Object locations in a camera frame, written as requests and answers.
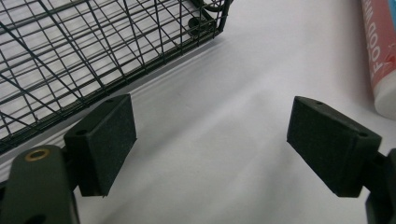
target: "wire grid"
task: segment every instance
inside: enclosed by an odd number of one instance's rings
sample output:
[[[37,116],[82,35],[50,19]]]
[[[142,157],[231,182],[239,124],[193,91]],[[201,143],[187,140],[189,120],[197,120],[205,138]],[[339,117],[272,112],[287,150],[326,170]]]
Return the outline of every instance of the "wire grid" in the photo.
[[[0,1],[0,154],[214,38],[224,5]]]

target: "white bottle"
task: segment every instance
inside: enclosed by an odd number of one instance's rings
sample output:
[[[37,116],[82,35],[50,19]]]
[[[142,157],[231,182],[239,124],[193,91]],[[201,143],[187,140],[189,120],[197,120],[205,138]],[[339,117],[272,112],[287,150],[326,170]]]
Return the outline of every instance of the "white bottle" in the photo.
[[[396,1],[362,0],[375,109],[396,119]]]

